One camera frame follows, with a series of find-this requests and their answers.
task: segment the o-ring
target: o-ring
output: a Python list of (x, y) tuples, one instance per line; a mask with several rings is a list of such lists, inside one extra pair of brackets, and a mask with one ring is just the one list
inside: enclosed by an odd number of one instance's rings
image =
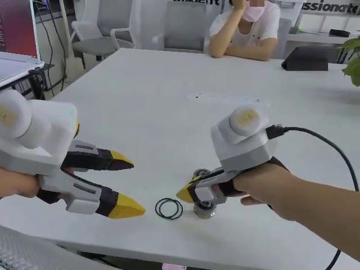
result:
[[(166, 203), (174, 203), (176, 204), (176, 212), (175, 214), (172, 215), (164, 215), (161, 212), (161, 207), (163, 207), (164, 204)], [(183, 213), (183, 206), (181, 204), (181, 202), (179, 202), (178, 200), (174, 200), (174, 199), (170, 199), (170, 198), (163, 198), (160, 201), (158, 201), (155, 205), (155, 212), (156, 214), (164, 219), (167, 219), (169, 221), (174, 221), (175, 219), (178, 219), (179, 217), (181, 217), (182, 213)]]

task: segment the black wristband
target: black wristband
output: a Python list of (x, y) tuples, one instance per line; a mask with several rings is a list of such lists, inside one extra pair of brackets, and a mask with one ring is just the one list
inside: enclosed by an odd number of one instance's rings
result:
[[(289, 171), (287, 167), (285, 167), (285, 165), (283, 165), (283, 163), (281, 163), (276, 157), (272, 157), (271, 160), (269, 160), (267, 163), (278, 165), (284, 168), (285, 170)], [(256, 168), (257, 166), (251, 169), (244, 170), (241, 173), (246, 173)], [(225, 197), (236, 197), (241, 193), (241, 191), (235, 189), (233, 179), (231, 179), (228, 182), (219, 184), (219, 188)]]

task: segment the white table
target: white table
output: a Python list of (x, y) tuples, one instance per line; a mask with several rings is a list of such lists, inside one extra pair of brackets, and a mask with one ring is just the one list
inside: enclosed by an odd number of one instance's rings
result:
[[(230, 199), (214, 218), (200, 220), (192, 205), (185, 205), (184, 215), (174, 222), (154, 211), (156, 202), (175, 197), (196, 169), (219, 165), (210, 127), (237, 107), (228, 101), (189, 100), (188, 94), (260, 98), (269, 104), (274, 123), (320, 132), (345, 151), (360, 173), (360, 92), (343, 76), (342, 66), (330, 65), (328, 72), (286, 72), (280, 63), (121, 49), (56, 100), (77, 105), (80, 140), (118, 150), (136, 166), (81, 176), (135, 198), (147, 213), (109, 220), (68, 213), (63, 203), (49, 206), (13, 197), (0, 203), (0, 224), (120, 257), (210, 269), (325, 269), (335, 249), (266, 206), (245, 208)], [(306, 134), (281, 138), (276, 156), (300, 177), (352, 188), (341, 157)], [(334, 269), (358, 268), (343, 254)]]

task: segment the hand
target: hand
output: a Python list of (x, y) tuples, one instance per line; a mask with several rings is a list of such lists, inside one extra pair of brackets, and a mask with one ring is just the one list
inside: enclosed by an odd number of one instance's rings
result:
[(39, 189), (35, 176), (9, 172), (0, 168), (0, 198), (12, 195), (32, 198), (37, 195)]
[(232, 0), (234, 4), (234, 10), (244, 10), (246, 0)]
[(282, 218), (291, 220), (287, 211), (287, 200), (296, 192), (299, 178), (274, 164), (263, 164), (247, 173), (240, 174), (233, 182), (234, 187), (245, 196), (241, 203), (245, 206), (268, 204)]

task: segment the shelf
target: shelf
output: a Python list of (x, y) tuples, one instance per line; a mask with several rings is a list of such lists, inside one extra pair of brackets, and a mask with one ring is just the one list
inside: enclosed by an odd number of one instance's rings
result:
[(356, 38), (358, 35), (350, 35), (348, 38), (332, 37), (328, 33), (298, 33), (289, 34), (287, 41), (297, 42), (314, 42), (314, 43), (329, 43), (329, 44), (343, 44), (345, 41), (351, 38)]

